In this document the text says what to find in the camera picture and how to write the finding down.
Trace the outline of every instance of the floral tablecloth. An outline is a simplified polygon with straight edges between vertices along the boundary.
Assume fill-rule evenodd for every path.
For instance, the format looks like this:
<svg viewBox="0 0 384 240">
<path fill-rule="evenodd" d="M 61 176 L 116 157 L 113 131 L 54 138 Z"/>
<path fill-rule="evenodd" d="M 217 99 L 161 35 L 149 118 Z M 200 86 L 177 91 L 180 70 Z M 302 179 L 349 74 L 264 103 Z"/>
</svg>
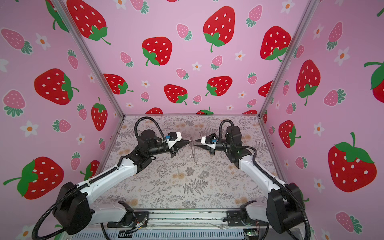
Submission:
<svg viewBox="0 0 384 240">
<path fill-rule="evenodd" d="M 116 164 L 120 156 L 130 153 L 137 141 L 134 124 L 140 116 L 127 116 L 105 168 Z M 265 144 L 257 117 L 223 115 L 163 115 L 153 116 L 164 134 L 179 131 L 183 139 L 199 139 L 215 132 L 224 119 L 231 119 L 242 132 L 243 145 L 257 149 L 257 160 L 273 175 L 276 174 L 269 150 Z M 223 126 L 223 136 L 229 126 Z M 155 124 L 142 121 L 138 132 L 153 129 Z M 99 197 L 95 203 L 109 204 L 126 201 L 134 209 L 193 209 L 193 208 L 238 208 L 250 200 L 266 202 L 258 185 L 244 172 L 232 164 L 224 152 L 210 155 L 195 147 L 194 163 L 191 146 L 183 147 L 175 157 L 170 154 L 156 156 L 156 160 L 140 173 L 129 177 Z"/>
</svg>

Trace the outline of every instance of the pink strawberry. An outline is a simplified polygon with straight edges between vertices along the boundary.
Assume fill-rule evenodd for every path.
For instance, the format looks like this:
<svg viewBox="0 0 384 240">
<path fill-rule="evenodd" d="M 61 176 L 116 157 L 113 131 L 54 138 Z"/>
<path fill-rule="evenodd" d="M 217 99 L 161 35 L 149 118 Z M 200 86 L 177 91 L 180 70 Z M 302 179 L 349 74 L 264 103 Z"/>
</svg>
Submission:
<svg viewBox="0 0 384 240">
<path fill-rule="evenodd" d="M 149 100 L 149 94 L 147 92 L 143 92 L 141 95 L 141 100 L 147 102 Z"/>
<path fill-rule="evenodd" d="M 248 102 L 247 104 L 247 108 L 251 108 L 253 107 L 255 104 L 256 104 L 257 100 L 256 99 L 252 99 L 251 101 Z"/>
<path fill-rule="evenodd" d="M 24 41 L 24 38 L 20 33 L 7 28 L 2 28 L 1 34 L 12 48 L 20 50 L 22 53 L 28 55 L 32 53 L 32 46 L 28 41 Z"/>
<path fill-rule="evenodd" d="M 255 84 L 256 81 L 257 81 L 256 73 L 250 73 L 248 75 L 248 80 L 247 81 L 249 82 L 249 84 L 252 84 L 252 85 Z"/>
<path fill-rule="evenodd" d="M 189 78 L 188 73 L 184 69 L 178 68 L 176 69 L 176 73 L 179 78 L 182 78 L 184 80 Z"/>
<path fill-rule="evenodd" d="M 79 117 L 81 117 L 82 120 L 87 119 L 87 109 L 84 108 L 84 105 L 77 105 L 77 111 L 79 111 Z"/>
<path fill-rule="evenodd" d="M 288 80 L 285 80 L 285 82 L 284 82 L 284 87 L 283 87 L 283 95 L 285 96 L 285 95 L 287 95 L 287 93 L 288 93 L 288 90 L 289 90 L 289 81 Z"/>
<path fill-rule="evenodd" d="M 296 111 L 296 103 L 290 103 L 286 109 L 287 114 L 291 115 L 294 111 Z"/>
<path fill-rule="evenodd" d="M 11 117 L 20 116 L 24 113 L 25 100 L 22 94 L 17 90 L 10 90 L 4 97 L 3 103 L 6 105 L 4 111 Z"/>
<path fill-rule="evenodd" d="M 325 96 L 324 104 L 331 107 L 336 106 L 337 103 L 340 104 L 342 101 L 345 100 L 346 95 L 347 94 L 342 89 L 339 89 L 337 91 L 333 89 Z"/>
<path fill-rule="evenodd" d="M 147 14 L 149 12 L 149 6 L 146 1 L 143 0 L 131 0 L 131 4 L 136 11 L 140 11 L 141 14 Z"/>
<path fill-rule="evenodd" d="M 56 132 L 66 132 L 68 130 L 71 129 L 71 124 L 65 120 L 65 119 L 62 119 L 62 120 L 56 120 L 55 122 L 53 122 L 53 130 L 55 130 Z"/>
<path fill-rule="evenodd" d="M 219 68 L 219 66 L 223 63 L 223 56 L 218 55 L 214 59 L 212 59 L 211 68 L 213 70 L 216 70 Z"/>
<path fill-rule="evenodd" d="M 342 34 L 343 34 L 343 23 L 338 22 L 333 27 L 332 31 L 329 33 L 329 36 L 328 36 L 329 42 L 327 42 L 328 51 L 331 51 L 334 47 L 336 47 L 337 41 L 341 38 Z"/>
<path fill-rule="evenodd" d="M 176 26 L 177 33 L 179 37 L 184 38 L 184 40 L 189 41 L 192 39 L 192 32 L 188 29 L 186 25 L 178 24 Z"/>
<path fill-rule="evenodd" d="M 345 230 L 349 231 L 350 233 L 353 233 L 355 231 L 357 234 L 360 234 L 362 232 L 362 225 L 359 223 L 359 220 L 357 220 L 354 216 L 349 216 L 345 212 L 339 212 L 335 215 L 337 222 L 345 228 Z"/>
<path fill-rule="evenodd" d="M 80 165 L 80 153 L 75 152 L 73 154 L 72 160 L 71 160 L 71 168 L 72 168 L 72 170 L 75 171 L 79 165 Z"/>
<path fill-rule="evenodd" d="M 105 150 L 105 141 L 103 138 L 99 139 L 99 144 L 100 144 L 100 149 L 104 151 Z"/>
<path fill-rule="evenodd" d="M 68 61 L 69 61 L 70 65 L 73 67 L 73 69 L 77 69 L 77 67 L 79 65 L 79 61 L 76 58 L 76 54 L 74 53 L 74 51 L 72 51 L 72 49 L 69 49 L 68 55 L 69 55 Z"/>
<path fill-rule="evenodd" d="M 128 67 L 133 67 L 133 61 L 132 61 L 132 58 L 126 54 L 125 52 L 121 52 L 120 53 L 120 59 L 123 63 L 125 63 L 126 66 Z"/>
<path fill-rule="evenodd" d="M 300 169 L 307 168 L 308 166 L 308 162 L 307 162 L 307 159 L 305 159 L 305 157 L 298 157 L 295 163 L 296 163 L 296 166 L 298 166 Z"/>
<path fill-rule="evenodd" d="M 248 27 L 253 27 L 256 25 L 256 22 L 260 20 L 263 12 L 263 6 L 257 5 L 252 10 L 249 11 L 247 18 L 247 25 Z"/>
<path fill-rule="evenodd" d="M 201 96 L 200 95 L 196 95 L 193 98 L 193 104 L 198 105 L 200 102 L 201 102 Z"/>
</svg>

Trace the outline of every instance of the pink wallpaper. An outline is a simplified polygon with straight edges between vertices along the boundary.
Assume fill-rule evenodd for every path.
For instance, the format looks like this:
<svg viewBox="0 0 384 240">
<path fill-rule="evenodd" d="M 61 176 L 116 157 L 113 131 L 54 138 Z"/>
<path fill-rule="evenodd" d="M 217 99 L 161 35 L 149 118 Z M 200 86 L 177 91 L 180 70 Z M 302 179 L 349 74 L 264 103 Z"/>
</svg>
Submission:
<svg viewBox="0 0 384 240">
<path fill-rule="evenodd" d="M 307 0 L 67 0 L 126 114 L 256 113 Z"/>
<path fill-rule="evenodd" d="M 6 1 L 0 23 L 1 238 L 29 240 L 60 187 L 92 176 L 119 119 L 49 2 Z"/>
<path fill-rule="evenodd" d="M 313 239 L 381 238 L 383 2 L 324 0 L 268 107 L 288 182 Z"/>
</svg>

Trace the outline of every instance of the black cable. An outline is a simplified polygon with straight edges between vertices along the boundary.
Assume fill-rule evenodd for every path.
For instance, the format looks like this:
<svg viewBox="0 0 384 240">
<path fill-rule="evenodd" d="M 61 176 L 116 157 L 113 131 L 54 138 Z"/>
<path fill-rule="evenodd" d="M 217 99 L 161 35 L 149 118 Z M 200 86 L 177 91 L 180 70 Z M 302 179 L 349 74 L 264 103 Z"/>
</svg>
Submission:
<svg viewBox="0 0 384 240">
<path fill-rule="evenodd" d="M 163 131 L 161 131 L 161 128 L 160 128 L 159 124 L 156 122 L 155 119 L 153 119 L 153 118 L 151 118 L 151 117 L 142 117 L 142 118 L 139 118 L 139 119 L 136 121 L 136 123 L 135 123 L 135 128 L 134 128 L 136 138 L 139 137 L 139 135 L 138 135 L 138 133 L 137 133 L 137 126 L 139 125 L 139 123 L 140 123 L 141 121 L 143 121 L 143 120 L 145 120 L 145 119 L 151 120 L 151 121 L 156 125 L 157 129 L 158 129 L 159 132 L 160 132 L 161 137 L 163 138 L 163 140 L 165 140 L 164 133 L 163 133 Z"/>
</svg>

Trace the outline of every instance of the strawberry print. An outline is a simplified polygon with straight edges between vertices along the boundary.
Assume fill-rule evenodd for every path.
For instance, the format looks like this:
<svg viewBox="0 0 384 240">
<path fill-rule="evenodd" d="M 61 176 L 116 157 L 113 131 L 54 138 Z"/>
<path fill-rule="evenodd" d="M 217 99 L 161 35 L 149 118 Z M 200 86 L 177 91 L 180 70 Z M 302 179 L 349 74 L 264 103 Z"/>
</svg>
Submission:
<svg viewBox="0 0 384 240">
<path fill-rule="evenodd" d="M 172 85 L 172 84 L 167 84 L 164 86 L 164 93 L 166 94 L 170 102 L 172 103 L 184 102 L 187 105 L 187 102 L 185 100 L 188 97 L 188 92 L 185 88 Z"/>
<path fill-rule="evenodd" d="M 97 160 L 93 160 L 86 168 L 85 173 L 80 171 L 80 173 L 84 176 L 84 181 L 87 181 L 91 177 L 94 177 L 97 171 L 97 168 L 99 167 L 100 162 Z"/>
<path fill-rule="evenodd" d="M 35 90 L 43 98 L 59 105 L 68 104 L 73 97 L 71 80 L 62 70 L 53 68 L 35 79 Z"/>
<path fill-rule="evenodd" d="M 160 108 L 151 108 L 145 114 L 163 114 Z"/>
<path fill-rule="evenodd" d="M 290 148 L 295 144 L 296 138 L 301 138 L 301 136 L 296 137 L 296 127 L 291 120 L 287 120 L 280 124 L 278 131 L 284 146 L 287 148 Z"/>
<path fill-rule="evenodd" d="M 178 68 L 176 69 L 176 73 L 179 78 L 182 78 L 184 80 L 189 78 L 188 73 L 184 69 Z"/>
<path fill-rule="evenodd" d="M 127 91 L 133 92 L 133 90 L 128 90 L 127 82 L 119 75 L 106 73 L 103 73 L 103 75 L 114 94 L 120 95 L 126 93 Z"/>
<path fill-rule="evenodd" d="M 121 52 L 120 53 L 120 59 L 123 63 L 125 63 L 126 66 L 128 67 L 133 67 L 133 61 L 132 61 L 132 58 L 126 54 L 125 52 Z"/>
<path fill-rule="evenodd" d="M 221 96 L 226 93 L 229 87 L 232 85 L 232 78 L 228 76 L 214 77 L 207 82 L 207 94 L 210 93 L 213 96 Z"/>
<path fill-rule="evenodd" d="M 373 92 L 373 96 L 384 103 L 384 62 L 368 62 L 364 64 L 364 67 L 370 65 L 380 65 L 371 76 L 371 90 Z"/>
<path fill-rule="evenodd" d="M 265 60 L 273 60 L 283 55 L 291 42 L 291 35 L 279 26 L 273 26 L 264 35 L 260 56 Z"/>
<path fill-rule="evenodd" d="M 218 55 L 214 59 L 212 59 L 211 68 L 213 70 L 216 70 L 219 68 L 219 66 L 223 63 L 223 56 Z"/>
<path fill-rule="evenodd" d="M 73 155 L 72 155 L 72 159 L 71 159 L 71 168 L 73 171 L 75 171 L 80 165 L 80 153 L 78 152 L 75 152 Z"/>
<path fill-rule="evenodd" d="M 71 129 L 71 124 L 65 119 L 56 120 L 53 122 L 52 128 L 56 132 L 66 132 Z"/>
<path fill-rule="evenodd" d="M 360 221 L 357 220 L 354 216 L 349 216 L 345 212 L 338 212 L 335 215 L 337 222 L 348 232 L 353 233 L 355 231 L 357 234 L 362 232 L 363 226 L 360 224 Z"/>
<path fill-rule="evenodd" d="M 263 96 L 263 97 L 266 97 L 266 95 L 268 94 L 269 92 L 269 89 L 271 88 L 271 85 L 272 85 L 272 81 L 262 85 L 260 88 L 259 88 L 259 95 Z"/>
<path fill-rule="evenodd" d="M 153 65 L 163 66 L 169 61 L 172 53 L 172 43 L 164 36 L 148 38 L 144 40 L 142 49 L 144 56 L 148 58 L 145 63 L 146 66 L 148 66 L 148 61 Z"/>
<path fill-rule="evenodd" d="M 330 107 L 336 106 L 345 100 L 347 94 L 342 89 L 331 90 L 324 98 L 324 104 Z"/>
<path fill-rule="evenodd" d="M 99 139 L 99 145 L 100 145 L 100 149 L 104 151 L 105 150 L 105 141 L 103 138 Z"/>
<path fill-rule="evenodd" d="M 149 100 L 149 94 L 147 92 L 143 92 L 140 96 L 143 102 L 147 102 Z"/>
<path fill-rule="evenodd" d="M 79 66 L 79 61 L 77 60 L 76 54 L 74 53 L 74 51 L 72 51 L 72 49 L 68 50 L 68 62 L 70 63 L 73 69 L 77 69 L 77 67 Z"/>
<path fill-rule="evenodd" d="M 147 14 L 149 12 L 149 6 L 146 1 L 143 0 L 131 0 L 131 4 L 136 11 L 140 11 L 141 14 Z"/>
<path fill-rule="evenodd" d="M 108 112 L 105 106 L 101 104 L 100 97 L 98 99 L 99 102 L 95 103 L 91 109 L 91 117 L 96 130 L 101 131 L 107 122 Z"/>
<path fill-rule="evenodd" d="M 288 90 L 289 90 L 289 81 L 288 80 L 285 80 L 284 82 L 284 87 L 283 87 L 283 95 L 287 95 L 288 93 Z"/>
<path fill-rule="evenodd" d="M 376 166 L 369 154 L 355 147 L 355 133 L 351 132 L 353 145 L 341 142 L 328 152 L 328 165 L 333 183 L 344 192 L 356 191 L 376 178 Z"/>
<path fill-rule="evenodd" d="M 257 76 L 256 76 L 256 73 L 250 73 L 248 74 L 248 80 L 247 82 L 251 85 L 255 84 L 257 81 Z"/>
<path fill-rule="evenodd" d="M 312 60 L 306 60 L 301 66 L 296 82 L 296 92 L 301 98 L 306 98 L 304 106 L 307 106 L 308 96 L 314 94 L 320 83 L 320 71 Z"/>
<path fill-rule="evenodd" d="M 263 12 L 263 6 L 261 6 L 260 4 L 249 11 L 248 18 L 246 21 L 246 24 L 249 28 L 256 25 L 256 22 L 260 20 L 260 18 L 262 17 L 262 12 Z"/>
<path fill-rule="evenodd" d="M 67 8 L 81 35 L 94 41 L 107 36 L 107 23 L 103 16 L 82 0 L 67 0 Z"/>
<path fill-rule="evenodd" d="M 193 104 L 198 105 L 200 102 L 201 102 L 201 96 L 200 95 L 196 95 L 193 98 Z"/>
<path fill-rule="evenodd" d="M 192 39 L 192 32 L 186 25 L 178 24 L 176 26 L 176 30 L 179 37 L 184 38 L 185 41 L 189 41 Z"/>
<path fill-rule="evenodd" d="M 84 105 L 82 104 L 77 105 L 77 111 L 79 112 L 79 117 L 82 120 L 87 119 L 87 109 L 84 108 Z"/>
<path fill-rule="evenodd" d="M 216 47 L 227 44 L 235 31 L 235 11 L 229 6 L 220 8 L 204 23 L 205 40 Z"/>
<path fill-rule="evenodd" d="M 64 171 L 57 163 L 47 157 L 38 157 L 23 168 L 21 177 L 9 179 L 3 185 L 20 179 L 17 191 L 22 197 L 32 200 L 59 186 L 63 178 Z"/>
<path fill-rule="evenodd" d="M 333 48 L 336 47 L 337 41 L 341 38 L 342 34 L 343 34 L 343 23 L 338 22 L 333 27 L 332 31 L 329 33 L 328 42 L 327 42 L 328 51 L 331 51 Z"/>
<path fill-rule="evenodd" d="M 8 91 L 3 97 L 3 103 L 5 104 L 3 109 L 6 115 L 14 118 L 19 117 L 24 113 L 23 108 L 25 108 L 25 100 L 23 95 L 17 90 L 12 89 Z"/>
</svg>

